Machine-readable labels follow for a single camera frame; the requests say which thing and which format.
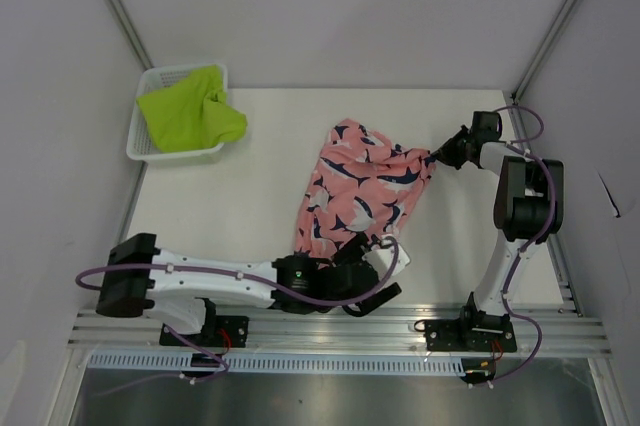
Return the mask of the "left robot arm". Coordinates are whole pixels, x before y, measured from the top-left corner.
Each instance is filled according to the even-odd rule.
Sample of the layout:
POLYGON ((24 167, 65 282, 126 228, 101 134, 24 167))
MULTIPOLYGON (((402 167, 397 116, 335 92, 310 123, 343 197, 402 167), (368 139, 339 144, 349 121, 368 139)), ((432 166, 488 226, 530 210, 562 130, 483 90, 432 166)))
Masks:
POLYGON ((345 308, 367 315, 398 296, 394 276, 410 258, 392 235, 356 234, 330 258, 292 254, 264 262, 197 259, 161 249, 139 233, 109 253, 98 286, 97 314, 149 317, 197 346, 216 336, 216 306, 277 310, 294 315, 345 308))

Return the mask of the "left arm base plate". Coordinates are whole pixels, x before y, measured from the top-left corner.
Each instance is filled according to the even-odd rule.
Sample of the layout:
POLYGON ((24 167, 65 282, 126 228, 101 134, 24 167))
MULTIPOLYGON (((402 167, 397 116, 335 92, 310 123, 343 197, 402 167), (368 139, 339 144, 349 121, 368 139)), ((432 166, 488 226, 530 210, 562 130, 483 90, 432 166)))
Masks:
POLYGON ((206 319, 200 332, 180 333, 190 343, 203 348, 244 349, 250 320, 247 316, 215 315, 206 319))

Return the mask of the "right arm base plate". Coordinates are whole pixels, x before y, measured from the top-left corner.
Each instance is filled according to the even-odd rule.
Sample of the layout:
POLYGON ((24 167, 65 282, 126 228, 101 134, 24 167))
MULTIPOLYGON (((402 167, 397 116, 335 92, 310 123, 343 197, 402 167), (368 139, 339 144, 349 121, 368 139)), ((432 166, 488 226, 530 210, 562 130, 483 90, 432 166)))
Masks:
POLYGON ((489 315, 463 306, 454 319, 421 319, 414 323, 432 352, 515 353, 517 342, 508 314, 489 315))

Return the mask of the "pink shark print shorts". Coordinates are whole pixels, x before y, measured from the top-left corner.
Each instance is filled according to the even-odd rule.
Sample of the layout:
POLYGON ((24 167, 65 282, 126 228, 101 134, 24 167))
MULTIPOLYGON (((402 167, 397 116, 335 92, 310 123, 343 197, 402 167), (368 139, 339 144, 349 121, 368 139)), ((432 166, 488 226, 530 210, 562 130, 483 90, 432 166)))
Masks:
POLYGON ((397 236, 435 171, 429 151, 406 148, 351 119, 335 125, 302 199, 294 251, 329 258, 356 234, 397 236))

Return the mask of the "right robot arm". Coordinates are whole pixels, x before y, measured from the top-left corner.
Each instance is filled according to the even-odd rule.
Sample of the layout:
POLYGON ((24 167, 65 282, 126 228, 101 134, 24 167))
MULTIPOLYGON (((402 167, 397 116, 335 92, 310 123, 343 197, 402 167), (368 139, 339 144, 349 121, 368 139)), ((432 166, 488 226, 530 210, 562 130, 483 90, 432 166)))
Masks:
POLYGON ((512 317, 513 294, 531 258, 557 233, 564 214, 564 165, 543 160, 503 141, 500 112, 476 111, 471 125, 440 146, 432 157, 459 170, 471 163, 498 177, 493 206, 496 245, 478 287, 470 294, 456 326, 458 341, 468 349, 489 342, 493 326, 512 317))

